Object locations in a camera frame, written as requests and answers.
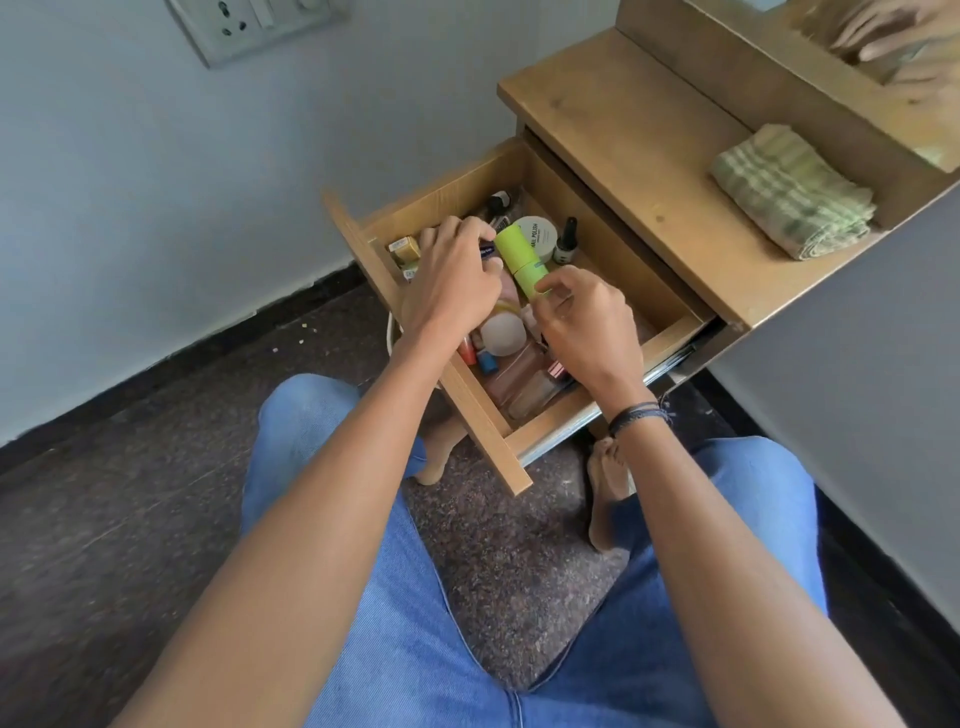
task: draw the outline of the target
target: blue jeans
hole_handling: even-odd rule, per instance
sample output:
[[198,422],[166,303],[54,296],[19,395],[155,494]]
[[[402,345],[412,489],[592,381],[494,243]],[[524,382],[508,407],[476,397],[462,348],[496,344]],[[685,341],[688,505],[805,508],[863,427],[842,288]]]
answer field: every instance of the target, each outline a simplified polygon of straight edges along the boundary
[[[260,410],[243,530],[280,497],[358,402],[324,376],[283,382]],[[423,464],[422,443],[407,474]],[[757,537],[826,610],[814,486],[764,438],[713,440],[694,457]],[[615,506],[630,562],[580,634],[529,690],[509,689],[464,643],[398,494],[343,653],[306,721],[321,726],[713,726],[636,496]]]

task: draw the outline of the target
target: black wrist band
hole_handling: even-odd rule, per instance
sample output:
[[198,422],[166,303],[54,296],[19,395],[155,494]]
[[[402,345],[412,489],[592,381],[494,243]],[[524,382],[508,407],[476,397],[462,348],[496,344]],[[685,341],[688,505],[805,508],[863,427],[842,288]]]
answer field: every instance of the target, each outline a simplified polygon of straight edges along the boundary
[[610,436],[616,437],[616,433],[621,429],[645,417],[659,417],[668,425],[670,424],[670,415],[660,407],[658,402],[646,401],[641,404],[635,404],[632,407],[627,407],[623,412],[610,420]]

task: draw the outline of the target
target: bare foot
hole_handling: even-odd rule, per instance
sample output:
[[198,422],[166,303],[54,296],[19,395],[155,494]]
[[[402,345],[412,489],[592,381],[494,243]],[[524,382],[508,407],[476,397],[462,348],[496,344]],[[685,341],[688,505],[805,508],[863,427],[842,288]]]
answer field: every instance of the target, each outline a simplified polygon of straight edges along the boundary
[[446,461],[453,447],[467,437],[467,428],[458,415],[438,423],[423,435],[426,447],[426,465],[414,475],[420,485],[436,485],[444,476]]
[[587,461],[587,475],[593,489],[593,512],[590,514],[587,535],[594,548],[600,553],[607,553],[616,548],[611,508],[614,503],[636,493],[627,462],[612,437],[594,443],[593,454]]

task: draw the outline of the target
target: electrical outlet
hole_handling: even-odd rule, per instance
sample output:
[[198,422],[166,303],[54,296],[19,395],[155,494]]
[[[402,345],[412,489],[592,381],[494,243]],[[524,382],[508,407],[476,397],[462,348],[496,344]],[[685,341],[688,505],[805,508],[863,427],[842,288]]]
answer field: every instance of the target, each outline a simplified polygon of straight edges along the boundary
[[168,0],[208,66],[346,20],[346,0]]

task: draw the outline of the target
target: green towel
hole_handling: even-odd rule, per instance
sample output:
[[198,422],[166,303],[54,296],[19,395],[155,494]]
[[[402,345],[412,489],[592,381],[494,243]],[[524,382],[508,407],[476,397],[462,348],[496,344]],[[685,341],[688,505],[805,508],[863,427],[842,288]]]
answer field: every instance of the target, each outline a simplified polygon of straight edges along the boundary
[[710,174],[781,248],[798,260],[862,238],[876,205],[790,127],[767,124],[717,157]]

